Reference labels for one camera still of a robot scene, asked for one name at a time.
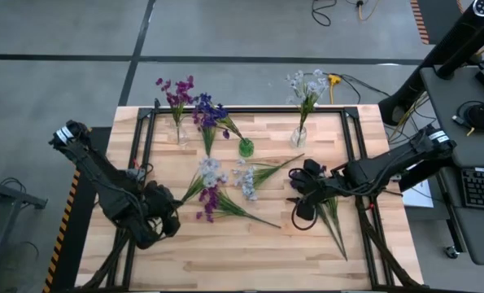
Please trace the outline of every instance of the black keyboard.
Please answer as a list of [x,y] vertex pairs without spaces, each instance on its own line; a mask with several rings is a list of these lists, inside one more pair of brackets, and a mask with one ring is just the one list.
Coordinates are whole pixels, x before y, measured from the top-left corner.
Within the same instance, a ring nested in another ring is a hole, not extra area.
[[462,187],[466,207],[484,208],[484,172],[463,169]]

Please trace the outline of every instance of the concrete floor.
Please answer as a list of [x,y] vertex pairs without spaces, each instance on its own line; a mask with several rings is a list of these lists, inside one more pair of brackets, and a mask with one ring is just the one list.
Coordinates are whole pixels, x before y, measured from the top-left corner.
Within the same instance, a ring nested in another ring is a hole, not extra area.
[[[131,55],[147,3],[0,0],[0,54]],[[143,55],[353,58],[357,64],[139,63],[127,104],[151,105],[159,94],[156,78],[186,75],[195,76],[196,92],[206,90],[221,103],[283,104],[290,94],[286,74],[315,68],[393,93],[414,66],[359,64],[360,59],[421,59],[431,50],[421,43],[408,0],[382,0],[366,23],[357,20],[352,5],[339,1],[327,10],[329,28],[312,20],[310,6],[307,0],[156,1]],[[31,194],[49,199],[45,210],[20,214],[0,265],[0,288],[42,289],[73,171],[47,142],[69,119],[111,125],[128,68],[129,62],[0,60],[0,180],[17,177]],[[362,103],[383,98],[356,88]],[[336,103],[356,103],[346,85],[334,93]],[[432,116],[431,106],[421,113]],[[414,118],[419,127],[428,123]],[[405,129],[408,135],[414,131],[412,125]],[[442,254],[451,243],[442,222],[410,225],[428,285],[484,292],[484,267],[467,254],[458,260]],[[23,241],[37,245],[37,259]]]

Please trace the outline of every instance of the wooden tabletop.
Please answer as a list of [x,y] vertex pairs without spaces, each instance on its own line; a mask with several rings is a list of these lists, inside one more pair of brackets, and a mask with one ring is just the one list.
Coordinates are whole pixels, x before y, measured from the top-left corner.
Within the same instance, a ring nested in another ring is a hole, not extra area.
[[[360,120],[369,156],[388,151],[388,143],[377,105],[359,105]],[[117,168],[126,168],[133,140],[138,107],[119,107],[111,131],[107,157]],[[214,224],[196,220],[203,210],[197,198],[179,209],[181,228],[174,238],[155,243],[146,250],[135,251],[131,290],[150,291],[252,291],[252,290],[364,290],[370,288],[364,260],[363,239],[356,214],[354,198],[339,198],[338,214],[348,261],[338,250],[323,221],[308,231],[295,229],[290,221],[293,204],[285,198],[297,193],[289,185],[288,170],[301,167],[303,160],[313,158],[328,169],[347,162],[340,116],[312,113],[305,123],[307,144],[292,149],[289,138],[298,127],[298,114],[232,114],[244,136],[255,144],[249,162],[279,164],[305,153],[270,177],[257,190],[259,200],[248,202],[239,188],[233,186],[231,169],[236,168],[238,139],[226,140],[216,135],[211,157],[221,161],[223,171],[229,173],[225,185],[227,193],[237,204],[254,216],[278,224],[281,229],[235,216],[223,217]],[[187,146],[168,141],[170,115],[157,115],[150,162],[155,170],[147,180],[156,180],[169,187],[180,198],[205,156],[201,135],[184,120],[190,136]],[[143,129],[138,160],[146,127]],[[355,134],[351,124],[353,145],[359,158]],[[389,190],[399,191],[390,183]],[[421,271],[413,246],[412,235],[399,196],[382,194],[378,197],[388,248],[399,263],[418,282]],[[307,223],[298,220],[299,225]],[[110,252],[115,227],[97,207],[91,217],[85,249],[76,284],[88,281]],[[377,273],[384,283],[381,261],[377,250],[374,257]],[[122,276],[122,264],[119,268]]]

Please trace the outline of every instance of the small glass vase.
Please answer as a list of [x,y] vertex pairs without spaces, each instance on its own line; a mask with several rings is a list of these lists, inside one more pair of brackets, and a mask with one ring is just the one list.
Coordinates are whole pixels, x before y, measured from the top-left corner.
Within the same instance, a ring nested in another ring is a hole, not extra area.
[[252,156],[254,152],[255,144],[249,138],[244,138],[240,140],[240,143],[238,144],[238,153],[240,154],[240,156],[247,158]]
[[185,146],[187,142],[190,141],[190,137],[187,135],[187,132],[182,127],[182,123],[175,123],[175,121],[171,121],[170,130],[168,134],[168,138],[170,142],[175,142],[179,146]]
[[307,141],[307,129],[303,126],[301,132],[299,127],[294,130],[290,136],[290,146],[291,147],[305,147],[305,142]]

